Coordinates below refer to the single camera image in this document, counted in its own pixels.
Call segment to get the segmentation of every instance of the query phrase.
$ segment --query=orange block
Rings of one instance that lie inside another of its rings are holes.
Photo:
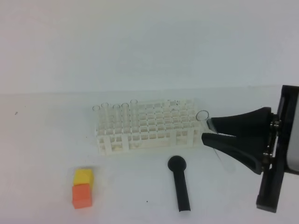
[[[88,183],[75,185],[73,191],[73,205],[75,209],[90,207],[92,205],[92,194]]]

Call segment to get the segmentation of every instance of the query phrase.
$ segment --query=glass test tube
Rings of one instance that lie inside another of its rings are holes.
[[[111,123],[109,104],[108,103],[102,103],[101,106],[103,108],[102,117],[103,117],[103,120],[104,120],[106,132],[111,133],[111,129],[112,129],[112,132],[113,132],[113,123]]]
[[[115,134],[121,133],[121,106],[115,104],[113,106],[113,114],[114,114],[114,127],[115,127]]]
[[[138,104],[136,99],[132,99],[131,102],[131,121],[138,121]]]
[[[114,122],[115,123],[121,122],[121,106],[115,104],[113,106],[113,112],[114,112]]]
[[[123,125],[123,132],[130,133],[130,115],[129,115],[129,104],[123,103],[121,105],[122,108],[122,125]]]
[[[93,106],[93,111],[95,114],[95,118],[99,123],[101,123],[101,114],[100,114],[100,107],[99,106]]]
[[[132,132],[139,132],[139,120],[138,120],[138,104],[136,99],[132,99],[130,102],[131,109],[131,126]]]

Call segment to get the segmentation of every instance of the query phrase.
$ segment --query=yellow block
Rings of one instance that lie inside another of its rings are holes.
[[[93,188],[93,171],[92,169],[77,169],[74,176],[74,186],[88,183]]]

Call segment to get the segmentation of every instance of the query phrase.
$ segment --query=white background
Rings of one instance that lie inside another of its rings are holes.
[[[297,0],[1,0],[0,93],[299,84]]]
[[[296,0],[1,0],[0,222],[297,223],[297,176],[285,175],[276,214],[261,211],[261,176],[208,147],[100,157],[91,108],[196,98],[211,116],[275,111],[281,84],[299,84],[298,11]],[[191,212],[177,209],[174,154]],[[74,210],[85,166],[93,206]]]

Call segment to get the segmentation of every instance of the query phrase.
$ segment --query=white wall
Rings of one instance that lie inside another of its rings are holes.
[[[0,93],[299,84],[297,0],[2,0]]]

